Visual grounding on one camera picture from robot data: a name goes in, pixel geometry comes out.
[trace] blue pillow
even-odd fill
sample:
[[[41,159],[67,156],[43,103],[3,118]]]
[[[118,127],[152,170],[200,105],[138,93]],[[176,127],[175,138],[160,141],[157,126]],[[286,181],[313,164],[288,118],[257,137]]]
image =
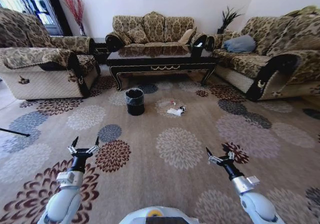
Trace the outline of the blue pillow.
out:
[[[223,47],[233,53],[252,52],[255,50],[256,42],[250,35],[243,35],[227,40]]]

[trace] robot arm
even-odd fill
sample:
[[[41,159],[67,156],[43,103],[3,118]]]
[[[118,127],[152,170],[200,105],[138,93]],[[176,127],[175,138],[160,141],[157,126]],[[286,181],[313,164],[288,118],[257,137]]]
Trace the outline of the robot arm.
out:
[[[210,150],[206,148],[209,161],[221,167],[224,167],[229,174],[229,179],[233,183],[240,202],[246,213],[250,216],[254,224],[285,224],[280,218],[274,205],[263,195],[253,192],[255,186],[259,183],[255,176],[245,178],[234,166],[235,154],[226,146],[223,146],[227,156],[215,157]]]
[[[70,224],[81,204],[80,187],[83,183],[83,175],[87,158],[99,150],[99,139],[96,139],[93,147],[75,149],[78,137],[68,146],[73,156],[72,167],[57,176],[61,191],[53,195],[45,207],[38,224],[57,222]]]

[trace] potted plant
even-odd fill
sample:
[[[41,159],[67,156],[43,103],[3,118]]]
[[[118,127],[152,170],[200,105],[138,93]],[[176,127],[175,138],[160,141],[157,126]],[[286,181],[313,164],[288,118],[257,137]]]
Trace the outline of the potted plant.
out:
[[[242,13],[239,13],[240,9],[235,10],[234,8],[230,9],[229,6],[226,7],[226,11],[222,11],[222,15],[223,15],[223,24],[221,26],[221,28],[218,28],[218,33],[223,33],[224,30],[226,29],[226,27],[238,16],[243,15]]]

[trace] vase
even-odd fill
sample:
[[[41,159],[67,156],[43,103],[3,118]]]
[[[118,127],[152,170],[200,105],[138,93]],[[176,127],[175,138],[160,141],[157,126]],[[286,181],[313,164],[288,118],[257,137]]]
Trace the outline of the vase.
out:
[[[217,34],[221,34],[221,33],[223,33],[224,32],[224,28],[218,28],[218,31],[217,31]]]
[[[84,28],[82,23],[79,24],[79,29],[80,29],[80,35],[81,36],[86,36],[85,28]]]

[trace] window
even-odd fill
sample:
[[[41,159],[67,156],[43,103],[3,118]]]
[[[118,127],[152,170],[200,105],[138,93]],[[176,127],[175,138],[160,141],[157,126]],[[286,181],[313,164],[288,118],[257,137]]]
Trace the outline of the window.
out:
[[[0,6],[36,15],[51,35],[62,35],[62,30],[48,0],[0,0]]]

